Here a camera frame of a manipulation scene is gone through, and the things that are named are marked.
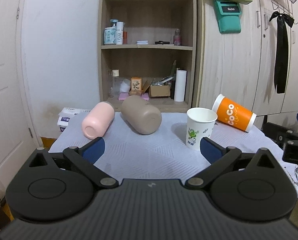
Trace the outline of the white floral paper cup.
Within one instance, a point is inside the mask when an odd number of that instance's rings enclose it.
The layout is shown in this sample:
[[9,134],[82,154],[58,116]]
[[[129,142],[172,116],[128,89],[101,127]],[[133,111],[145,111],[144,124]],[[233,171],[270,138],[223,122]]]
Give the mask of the white floral paper cup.
[[218,116],[214,111],[201,107],[190,108],[186,114],[186,146],[199,151],[201,139],[211,136]]

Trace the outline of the pink cylindrical cup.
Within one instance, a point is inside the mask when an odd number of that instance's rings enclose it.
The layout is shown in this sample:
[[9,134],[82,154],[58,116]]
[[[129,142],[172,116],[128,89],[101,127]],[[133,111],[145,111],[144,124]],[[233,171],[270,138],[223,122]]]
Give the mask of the pink cylindrical cup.
[[90,140],[103,137],[113,122],[115,110],[113,106],[106,102],[99,102],[83,119],[82,132]]

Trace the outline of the orange coco paper cup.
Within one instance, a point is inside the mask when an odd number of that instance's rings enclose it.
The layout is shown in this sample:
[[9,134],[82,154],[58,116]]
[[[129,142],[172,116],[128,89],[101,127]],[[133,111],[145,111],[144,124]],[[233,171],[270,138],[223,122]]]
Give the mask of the orange coco paper cup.
[[223,94],[217,96],[212,111],[217,113],[218,121],[244,132],[250,131],[257,117],[255,113],[223,96]]

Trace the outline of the taupe cylindrical cup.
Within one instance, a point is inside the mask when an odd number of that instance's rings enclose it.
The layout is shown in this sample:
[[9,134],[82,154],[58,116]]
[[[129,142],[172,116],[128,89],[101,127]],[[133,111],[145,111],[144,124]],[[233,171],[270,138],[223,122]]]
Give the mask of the taupe cylindrical cup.
[[156,132],[162,123],[161,111],[137,95],[123,101],[121,113],[133,129],[143,135]]

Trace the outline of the white small cup on shelf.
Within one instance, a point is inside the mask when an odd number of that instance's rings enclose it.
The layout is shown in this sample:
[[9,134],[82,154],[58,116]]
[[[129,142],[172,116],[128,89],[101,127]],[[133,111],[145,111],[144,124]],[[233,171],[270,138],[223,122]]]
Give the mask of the white small cup on shelf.
[[123,79],[120,84],[120,93],[129,93],[131,90],[131,81],[129,79]]

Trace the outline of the white purple tissue pack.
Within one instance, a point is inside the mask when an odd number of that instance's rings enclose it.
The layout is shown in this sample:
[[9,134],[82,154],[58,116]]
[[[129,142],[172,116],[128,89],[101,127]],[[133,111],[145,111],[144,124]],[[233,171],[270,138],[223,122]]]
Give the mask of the white purple tissue pack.
[[80,113],[89,113],[89,112],[90,112],[89,109],[64,107],[61,110],[61,112],[58,114],[59,117],[58,117],[57,126],[59,127],[60,132],[63,132],[67,128],[69,121],[72,117]]

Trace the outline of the grey patterned table cloth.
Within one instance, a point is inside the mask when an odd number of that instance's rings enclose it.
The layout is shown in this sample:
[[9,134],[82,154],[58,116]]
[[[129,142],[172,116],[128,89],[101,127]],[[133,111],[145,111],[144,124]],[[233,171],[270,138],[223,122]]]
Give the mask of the grey patterned table cloth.
[[[72,117],[67,128],[50,148],[51,153],[62,152],[70,146],[81,148],[91,140],[82,132],[82,121],[88,113]],[[105,152],[94,163],[118,181],[123,179],[180,179],[189,177],[210,163],[199,151],[186,146],[187,115],[162,113],[159,129],[149,135],[138,133],[123,119],[115,117],[105,135]],[[256,126],[249,132],[216,123],[211,139],[220,146],[236,146],[243,152],[255,153],[259,148],[270,150],[296,189],[298,196],[298,166],[282,161],[283,151]]]

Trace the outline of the black ribbon bow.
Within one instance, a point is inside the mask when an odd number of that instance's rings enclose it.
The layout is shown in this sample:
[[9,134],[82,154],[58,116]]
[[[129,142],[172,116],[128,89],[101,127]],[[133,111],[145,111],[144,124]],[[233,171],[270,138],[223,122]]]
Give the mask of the black ribbon bow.
[[274,68],[274,87],[277,94],[284,94],[287,86],[288,62],[289,62],[289,40],[287,26],[294,25],[294,19],[288,14],[280,14],[275,11],[270,17],[277,21],[277,43]]

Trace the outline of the white panel door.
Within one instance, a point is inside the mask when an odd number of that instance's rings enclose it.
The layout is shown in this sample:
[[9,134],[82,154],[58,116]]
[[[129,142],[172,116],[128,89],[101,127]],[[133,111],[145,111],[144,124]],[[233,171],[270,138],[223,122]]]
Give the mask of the white panel door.
[[0,200],[36,145],[20,94],[16,58],[19,0],[0,0]]

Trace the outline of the white paper towel roll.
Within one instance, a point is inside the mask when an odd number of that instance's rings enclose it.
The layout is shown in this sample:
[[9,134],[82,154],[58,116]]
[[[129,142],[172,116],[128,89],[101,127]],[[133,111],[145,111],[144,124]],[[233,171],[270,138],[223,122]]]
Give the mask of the white paper towel roll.
[[183,102],[185,98],[185,88],[186,88],[186,70],[178,69],[176,71],[176,80],[175,80],[175,90],[174,90],[174,101]]

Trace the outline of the clear bottle cream cap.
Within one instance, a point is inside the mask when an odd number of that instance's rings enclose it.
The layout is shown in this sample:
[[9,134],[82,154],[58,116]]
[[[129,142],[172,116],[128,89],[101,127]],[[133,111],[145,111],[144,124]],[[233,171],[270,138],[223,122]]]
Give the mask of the clear bottle cream cap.
[[112,70],[111,95],[118,96],[120,92],[120,72],[118,69]]

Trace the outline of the small floral tan box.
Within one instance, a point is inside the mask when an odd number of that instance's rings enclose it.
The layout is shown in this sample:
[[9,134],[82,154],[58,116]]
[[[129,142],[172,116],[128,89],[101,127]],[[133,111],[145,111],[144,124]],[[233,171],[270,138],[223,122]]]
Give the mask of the small floral tan box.
[[142,95],[142,78],[132,77],[129,95]]

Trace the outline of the small brown cardboard box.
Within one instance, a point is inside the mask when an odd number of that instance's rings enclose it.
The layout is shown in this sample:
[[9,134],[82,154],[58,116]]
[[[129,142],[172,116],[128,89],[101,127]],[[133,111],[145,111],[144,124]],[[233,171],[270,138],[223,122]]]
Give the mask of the small brown cardboard box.
[[142,85],[142,92],[148,93],[150,98],[167,98],[170,96],[170,87],[169,85],[151,85],[147,80]]

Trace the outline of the light wood wardrobe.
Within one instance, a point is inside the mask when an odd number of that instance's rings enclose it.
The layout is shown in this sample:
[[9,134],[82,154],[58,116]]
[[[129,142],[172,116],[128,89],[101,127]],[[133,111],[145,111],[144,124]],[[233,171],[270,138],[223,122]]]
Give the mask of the light wood wardrobe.
[[[252,0],[241,5],[241,32],[221,34],[213,0],[197,0],[197,56],[193,105],[211,108],[223,94],[259,118],[290,121],[298,112],[298,0]],[[290,15],[286,90],[274,87],[277,22],[273,12]]]

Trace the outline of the teal label white bottle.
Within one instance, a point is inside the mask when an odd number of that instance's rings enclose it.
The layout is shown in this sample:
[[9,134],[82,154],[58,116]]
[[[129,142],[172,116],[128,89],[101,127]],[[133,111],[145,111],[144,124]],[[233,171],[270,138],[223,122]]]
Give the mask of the teal label white bottle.
[[104,45],[114,45],[116,44],[116,24],[119,20],[111,19],[111,27],[107,27],[104,29],[103,33],[103,44]]

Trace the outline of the small pink bottle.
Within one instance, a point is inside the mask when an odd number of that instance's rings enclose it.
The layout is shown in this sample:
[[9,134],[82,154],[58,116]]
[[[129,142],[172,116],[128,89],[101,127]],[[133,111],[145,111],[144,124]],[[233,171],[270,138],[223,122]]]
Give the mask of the small pink bottle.
[[174,32],[173,44],[175,46],[181,46],[181,33],[179,29],[176,29]]

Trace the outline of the flat white tin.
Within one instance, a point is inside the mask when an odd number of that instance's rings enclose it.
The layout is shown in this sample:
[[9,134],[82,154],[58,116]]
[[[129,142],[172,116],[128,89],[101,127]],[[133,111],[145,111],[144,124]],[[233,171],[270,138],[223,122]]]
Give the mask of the flat white tin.
[[136,42],[137,45],[146,45],[149,44],[148,40],[139,40]]

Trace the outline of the black flat item on shelf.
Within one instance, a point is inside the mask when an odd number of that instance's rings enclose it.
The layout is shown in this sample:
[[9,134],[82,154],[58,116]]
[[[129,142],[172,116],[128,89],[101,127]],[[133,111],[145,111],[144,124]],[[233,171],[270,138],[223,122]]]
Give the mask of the black flat item on shelf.
[[154,44],[158,44],[158,45],[169,45],[170,42],[169,41],[155,41]]

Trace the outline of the wooden open shelf unit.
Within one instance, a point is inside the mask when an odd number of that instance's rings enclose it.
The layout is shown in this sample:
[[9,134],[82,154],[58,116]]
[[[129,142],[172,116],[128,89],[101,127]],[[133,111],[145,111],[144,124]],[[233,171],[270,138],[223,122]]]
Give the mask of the wooden open shelf unit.
[[[110,20],[125,23],[127,42],[104,45],[103,33]],[[171,98],[153,98],[150,103],[162,112],[185,113],[192,105],[197,40],[197,0],[100,0],[98,18],[98,71],[100,99],[110,102],[117,111],[122,102],[109,95],[112,77],[118,69],[120,78],[140,77],[159,80],[170,74],[172,65],[187,71],[185,98],[175,102]],[[173,44],[176,29],[181,33],[181,46]],[[149,44],[137,45],[139,40]],[[169,41],[169,45],[154,44]]]

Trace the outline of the white tube bottle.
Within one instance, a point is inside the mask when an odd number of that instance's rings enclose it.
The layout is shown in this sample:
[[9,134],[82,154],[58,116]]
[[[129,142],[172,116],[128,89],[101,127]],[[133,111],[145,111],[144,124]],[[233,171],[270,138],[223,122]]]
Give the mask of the white tube bottle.
[[124,34],[124,23],[117,22],[116,24],[116,44],[117,45],[123,44],[123,34]]

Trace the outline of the teal redmi pouch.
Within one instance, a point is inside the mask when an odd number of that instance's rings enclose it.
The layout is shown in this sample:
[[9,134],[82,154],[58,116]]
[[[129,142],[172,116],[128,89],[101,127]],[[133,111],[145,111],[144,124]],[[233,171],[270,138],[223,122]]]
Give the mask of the teal redmi pouch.
[[239,3],[227,0],[213,0],[214,11],[221,34],[238,34],[241,32]]

